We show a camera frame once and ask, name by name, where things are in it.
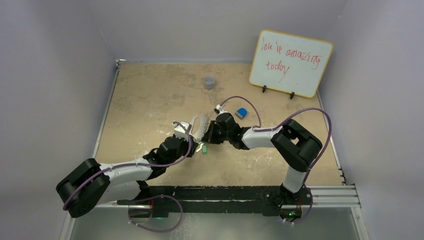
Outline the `green key tag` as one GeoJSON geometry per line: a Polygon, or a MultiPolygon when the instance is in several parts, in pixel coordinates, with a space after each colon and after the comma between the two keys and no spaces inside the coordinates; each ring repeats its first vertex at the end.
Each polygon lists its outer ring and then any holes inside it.
{"type": "Polygon", "coordinates": [[[206,155],[208,153],[208,146],[205,143],[202,143],[200,147],[200,151],[203,155],[206,155]]]}

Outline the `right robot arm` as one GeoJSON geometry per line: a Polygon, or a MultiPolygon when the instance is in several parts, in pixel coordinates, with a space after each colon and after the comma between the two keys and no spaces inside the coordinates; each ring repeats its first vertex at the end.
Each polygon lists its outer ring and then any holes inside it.
{"type": "Polygon", "coordinates": [[[288,204],[300,198],[307,171],[323,148],[316,136],[293,119],[275,128],[254,129],[240,126],[228,112],[209,123],[201,141],[215,145],[227,141],[238,150],[275,148],[289,165],[280,191],[288,204]]]}

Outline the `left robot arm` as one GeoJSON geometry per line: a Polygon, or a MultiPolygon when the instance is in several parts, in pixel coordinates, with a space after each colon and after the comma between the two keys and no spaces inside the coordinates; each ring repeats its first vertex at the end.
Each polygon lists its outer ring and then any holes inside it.
{"type": "Polygon", "coordinates": [[[176,136],[167,137],[159,147],[139,159],[111,164],[88,158],[62,179],[55,190],[64,210],[79,218],[96,205],[132,200],[138,205],[149,199],[147,180],[163,175],[167,168],[194,155],[198,143],[176,136]]]}

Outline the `blue grey whiteboard eraser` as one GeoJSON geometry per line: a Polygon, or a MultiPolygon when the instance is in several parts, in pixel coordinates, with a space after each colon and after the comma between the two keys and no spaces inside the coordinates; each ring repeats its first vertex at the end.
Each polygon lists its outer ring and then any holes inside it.
{"type": "Polygon", "coordinates": [[[243,107],[239,108],[239,109],[235,112],[235,115],[236,115],[239,119],[244,119],[244,118],[247,116],[247,114],[248,114],[248,111],[247,111],[245,108],[243,108],[243,107]]]}

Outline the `small grey cup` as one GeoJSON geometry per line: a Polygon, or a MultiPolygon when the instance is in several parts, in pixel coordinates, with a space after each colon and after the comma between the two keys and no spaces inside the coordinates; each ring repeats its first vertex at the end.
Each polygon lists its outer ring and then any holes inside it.
{"type": "Polygon", "coordinates": [[[216,85],[216,78],[214,76],[207,76],[203,79],[203,86],[207,90],[211,90],[216,85]]]}

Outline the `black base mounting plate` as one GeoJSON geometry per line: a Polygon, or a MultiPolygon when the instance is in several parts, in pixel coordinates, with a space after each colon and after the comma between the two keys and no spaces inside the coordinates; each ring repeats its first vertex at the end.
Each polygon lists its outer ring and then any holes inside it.
{"type": "Polygon", "coordinates": [[[150,205],[154,218],[170,213],[261,214],[265,217],[301,218],[311,204],[311,191],[292,193],[282,186],[144,186],[133,200],[118,205],[150,205]]]}

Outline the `whiteboard with red writing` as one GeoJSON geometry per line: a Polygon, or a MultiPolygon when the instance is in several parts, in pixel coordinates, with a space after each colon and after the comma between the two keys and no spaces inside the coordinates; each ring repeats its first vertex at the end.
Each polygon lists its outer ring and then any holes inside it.
{"type": "Polygon", "coordinates": [[[249,82],[258,87],[312,98],[316,95],[334,45],[284,32],[260,32],[249,82]]]}

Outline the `aluminium frame rail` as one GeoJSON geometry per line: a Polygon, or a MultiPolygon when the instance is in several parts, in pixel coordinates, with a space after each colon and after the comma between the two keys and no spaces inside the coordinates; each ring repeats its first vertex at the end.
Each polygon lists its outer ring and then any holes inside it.
{"type": "MultiPolygon", "coordinates": [[[[136,191],[138,194],[141,192],[142,187],[137,187],[136,191]]],[[[310,205],[317,205],[319,207],[351,207],[358,206],[359,199],[357,197],[356,190],[353,186],[336,186],[336,187],[318,187],[310,190],[312,197],[310,205]]],[[[118,200],[134,200],[124,196],[112,196],[104,195],[98,204],[108,203],[118,200]]]]}

